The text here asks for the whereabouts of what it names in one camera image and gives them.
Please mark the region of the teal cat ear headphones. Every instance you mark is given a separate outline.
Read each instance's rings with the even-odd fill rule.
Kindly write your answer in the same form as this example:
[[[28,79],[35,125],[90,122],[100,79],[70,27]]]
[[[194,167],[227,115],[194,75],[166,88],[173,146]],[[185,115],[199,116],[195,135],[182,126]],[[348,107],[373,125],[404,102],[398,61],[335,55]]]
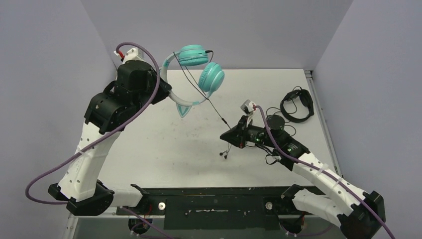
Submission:
[[[205,49],[202,45],[193,44],[182,47],[180,50],[173,52],[163,62],[160,68],[161,79],[168,82],[168,67],[172,60],[176,59],[182,70],[187,70],[189,66],[200,66],[205,64],[205,67],[197,81],[198,89],[201,91],[202,99],[198,101],[185,101],[179,98],[175,93],[170,92],[170,99],[176,103],[176,108],[181,118],[184,118],[193,106],[197,106],[208,100],[211,95],[219,89],[224,81],[225,73],[220,64],[213,62],[213,50]]]

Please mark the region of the black cable pink green plugs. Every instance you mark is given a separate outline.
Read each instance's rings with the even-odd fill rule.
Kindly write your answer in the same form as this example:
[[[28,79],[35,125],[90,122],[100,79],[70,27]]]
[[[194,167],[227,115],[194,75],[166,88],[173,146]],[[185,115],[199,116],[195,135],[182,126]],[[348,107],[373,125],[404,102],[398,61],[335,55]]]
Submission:
[[[287,144],[285,144],[282,147],[279,147],[277,145],[277,143],[274,141],[273,136],[271,135],[269,126],[265,122],[265,118],[268,115],[265,114],[265,112],[263,111],[263,109],[260,106],[257,106],[256,107],[256,111],[262,117],[262,120],[263,120],[263,123],[264,123],[264,127],[266,128],[267,132],[269,133],[270,139],[274,143],[274,147],[266,147],[266,146],[263,146],[263,145],[255,144],[255,146],[257,146],[258,148],[264,150],[267,153],[267,155],[266,155],[267,157],[270,156],[270,157],[273,158],[273,161],[272,162],[266,161],[266,163],[268,165],[273,165],[275,163],[280,163],[280,164],[284,164],[284,165],[292,164],[292,162],[291,162],[291,160],[290,160],[289,157],[292,155],[292,150],[293,149],[288,147],[289,143],[293,142],[293,138],[291,137],[291,135],[289,133],[287,133]]]

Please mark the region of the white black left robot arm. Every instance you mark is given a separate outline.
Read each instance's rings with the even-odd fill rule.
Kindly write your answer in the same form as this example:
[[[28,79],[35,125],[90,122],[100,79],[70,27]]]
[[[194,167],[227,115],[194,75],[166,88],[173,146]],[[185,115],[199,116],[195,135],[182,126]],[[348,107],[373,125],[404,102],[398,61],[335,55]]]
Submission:
[[[75,216],[98,216],[109,207],[130,207],[135,213],[148,210],[149,201],[135,184],[105,185],[99,180],[106,157],[125,127],[143,112],[169,95],[156,64],[149,64],[141,50],[133,47],[121,55],[117,76],[101,93],[92,97],[86,113],[82,135],[73,159],[48,193],[65,201]]]

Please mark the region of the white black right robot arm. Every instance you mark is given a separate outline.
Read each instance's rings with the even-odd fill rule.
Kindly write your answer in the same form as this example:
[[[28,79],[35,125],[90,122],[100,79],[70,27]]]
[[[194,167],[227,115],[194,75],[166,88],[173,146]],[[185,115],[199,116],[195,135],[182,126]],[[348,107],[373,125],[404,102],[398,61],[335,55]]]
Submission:
[[[348,239],[371,239],[386,226],[383,197],[356,187],[333,172],[303,144],[285,131],[279,115],[266,116],[263,109],[247,100],[241,106],[244,115],[237,125],[220,139],[237,148],[253,143],[268,152],[275,163],[302,176],[324,194],[317,195],[300,185],[292,185],[281,194],[282,208],[316,215],[340,228]]]

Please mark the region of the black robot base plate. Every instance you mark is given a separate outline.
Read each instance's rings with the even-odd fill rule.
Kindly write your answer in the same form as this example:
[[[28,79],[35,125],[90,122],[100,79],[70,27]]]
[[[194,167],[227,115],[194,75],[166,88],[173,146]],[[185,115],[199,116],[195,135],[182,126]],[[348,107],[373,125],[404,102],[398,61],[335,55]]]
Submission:
[[[130,210],[163,216],[166,230],[300,229],[304,213],[281,198],[281,187],[148,188]]]

